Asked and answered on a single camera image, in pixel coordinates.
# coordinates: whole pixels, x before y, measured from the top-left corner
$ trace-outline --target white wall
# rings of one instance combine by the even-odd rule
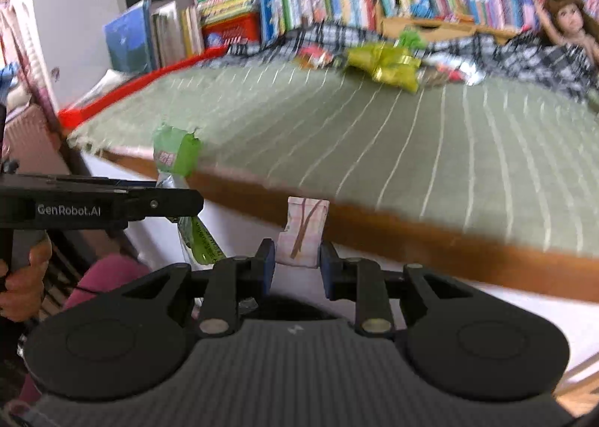
[[[55,107],[85,94],[110,67],[102,27],[119,14],[118,0],[29,0],[48,71],[60,69],[52,82]]]

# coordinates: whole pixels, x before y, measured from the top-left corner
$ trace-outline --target green striped mattress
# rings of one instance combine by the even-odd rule
[[[594,115],[534,84],[489,78],[409,94],[293,63],[194,67],[101,112],[70,143],[149,149],[161,123],[197,130],[201,165],[217,173],[599,256]]]

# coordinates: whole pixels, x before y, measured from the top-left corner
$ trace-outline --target green snack packet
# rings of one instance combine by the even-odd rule
[[[185,177],[195,170],[201,141],[194,134],[163,124],[154,133],[154,161],[158,168],[158,187],[188,189]],[[191,265],[209,266],[225,254],[208,228],[197,216],[177,219],[182,244]]]
[[[158,171],[188,177],[195,170],[202,142],[193,133],[162,124],[154,133],[154,162]]]

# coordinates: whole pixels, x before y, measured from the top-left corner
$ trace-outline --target finger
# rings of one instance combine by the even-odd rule
[[[23,322],[40,313],[41,303],[31,303],[26,307],[0,310],[0,315],[13,322]]]
[[[31,248],[29,252],[29,263],[31,265],[41,265],[50,261],[52,258],[52,242],[48,235],[37,245]]]
[[[41,304],[42,289],[36,288],[21,292],[3,292],[0,293],[0,309],[8,311],[24,310],[28,311],[31,307]]]
[[[29,290],[42,284],[48,263],[31,265],[11,273],[5,283],[7,290]]]

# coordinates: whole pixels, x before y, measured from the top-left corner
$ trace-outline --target candy wrapper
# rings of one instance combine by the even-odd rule
[[[295,60],[303,69],[323,69],[333,62],[333,56],[317,45],[309,45],[298,52]]]
[[[421,54],[422,64],[434,68],[437,72],[447,74],[448,82],[463,82],[465,85],[480,84],[486,77],[486,72],[481,70],[474,61],[456,55]]]
[[[407,47],[388,43],[366,43],[347,51],[347,65],[368,72],[376,82],[395,85],[412,93],[418,91],[420,59]]]
[[[154,161],[158,168],[157,187],[188,189],[185,178],[195,170],[201,142],[194,134],[163,124],[154,134]],[[177,219],[179,236],[188,263],[195,269],[211,268],[225,257],[200,218]]]

